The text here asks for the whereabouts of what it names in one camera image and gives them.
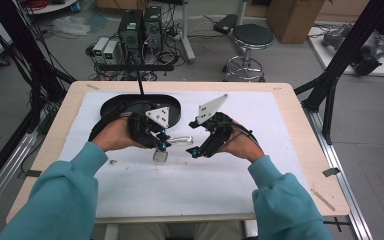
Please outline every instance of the metal bracket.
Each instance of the metal bracket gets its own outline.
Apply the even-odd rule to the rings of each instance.
[[[370,1],[326,70],[316,79],[294,89],[297,95],[313,89],[302,104],[304,108],[309,108],[312,112],[317,112],[320,104],[326,99],[322,133],[328,144],[332,144],[330,129],[339,78],[382,19],[384,19],[384,0]]]
[[[221,97],[218,97],[212,101],[209,101],[203,105],[199,106],[197,122],[198,124],[202,124],[203,122],[210,119],[214,114],[216,114],[217,110],[223,105],[223,103],[227,100],[228,95],[224,94]]]
[[[158,108],[146,112],[146,116],[163,128],[168,128],[169,107]]]

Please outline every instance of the shelf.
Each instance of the shelf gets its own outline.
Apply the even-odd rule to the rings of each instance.
[[[77,2],[77,0],[65,0],[64,4],[49,4],[45,8],[39,9],[39,10],[28,10],[27,14],[33,15],[33,14],[42,14],[42,13],[48,13],[48,12],[53,12],[57,11],[66,7],[71,6],[71,4]]]

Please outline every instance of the person's right hand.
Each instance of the person's right hand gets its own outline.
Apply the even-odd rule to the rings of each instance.
[[[230,153],[238,158],[247,159],[251,163],[265,155],[254,141],[236,128],[233,128],[230,139],[220,148],[219,152]]]

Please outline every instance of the forearm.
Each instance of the forearm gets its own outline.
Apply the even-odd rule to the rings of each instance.
[[[269,156],[255,161],[249,172],[260,239],[331,239],[311,196],[294,175],[282,175]]]
[[[86,143],[71,162],[53,163],[0,239],[89,239],[98,191],[93,175],[106,160],[102,150]]]

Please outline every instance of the stool base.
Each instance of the stool base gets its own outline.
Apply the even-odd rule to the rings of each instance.
[[[263,67],[253,58],[233,57],[227,61],[223,71],[226,73],[223,82],[227,82],[230,75],[248,81],[258,78],[259,82],[265,82]]]

